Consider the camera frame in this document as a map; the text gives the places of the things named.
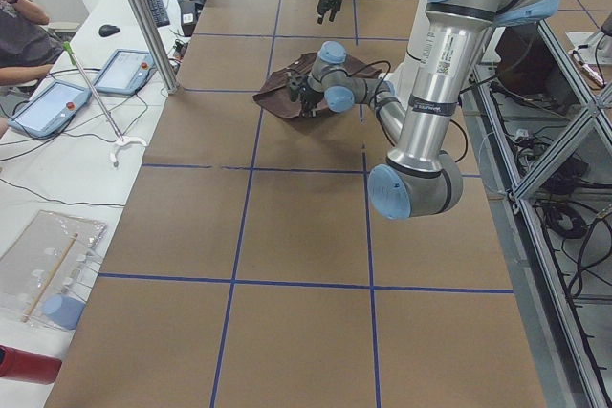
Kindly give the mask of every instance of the black mouse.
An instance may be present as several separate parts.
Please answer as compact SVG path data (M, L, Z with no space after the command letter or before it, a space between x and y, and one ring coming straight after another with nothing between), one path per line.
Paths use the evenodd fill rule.
M98 33L100 37L108 37L109 35L113 35L119 31L120 29L117 26L113 26L112 24L102 24L99 27Z

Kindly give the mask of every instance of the blue cup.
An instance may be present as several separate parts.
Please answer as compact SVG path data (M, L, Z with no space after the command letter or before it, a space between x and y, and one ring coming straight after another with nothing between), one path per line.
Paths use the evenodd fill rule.
M74 330L85 303L71 296L53 295L42 305L42 313L64 329Z

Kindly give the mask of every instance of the brown cloth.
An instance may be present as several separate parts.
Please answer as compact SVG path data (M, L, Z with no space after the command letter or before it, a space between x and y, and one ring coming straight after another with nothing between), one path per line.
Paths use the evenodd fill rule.
M266 83L264 83L264 86L261 87L259 93L254 95L252 99L277 117L299 117L301 104L299 100L292 102L290 99L289 89L286 87L288 74L290 72L299 72L300 74L307 75L310 73L316 59L317 53L306 53L300 56L299 59L291 65L273 72L268 80L266 80ZM346 56L344 68L349 74L359 71L354 76L361 78L376 78L376 76L381 73L380 69L370 67L350 54ZM327 107L327 101L325 99L322 100L316 108L317 114L322 111L331 112Z

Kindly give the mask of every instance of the person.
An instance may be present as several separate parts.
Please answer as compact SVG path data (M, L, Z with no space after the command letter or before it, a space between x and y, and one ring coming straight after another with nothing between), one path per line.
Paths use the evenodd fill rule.
M62 43L41 26L49 16L32 0L0 0L0 86L43 78Z

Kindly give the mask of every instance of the person's arm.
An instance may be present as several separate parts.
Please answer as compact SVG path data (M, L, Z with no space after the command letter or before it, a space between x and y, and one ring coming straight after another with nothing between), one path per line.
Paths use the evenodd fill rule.
M44 78L52 67L53 64L35 67L4 67L0 69L0 86L19 85Z
M32 0L17 0L11 4L19 14L34 24L49 24L49 16Z

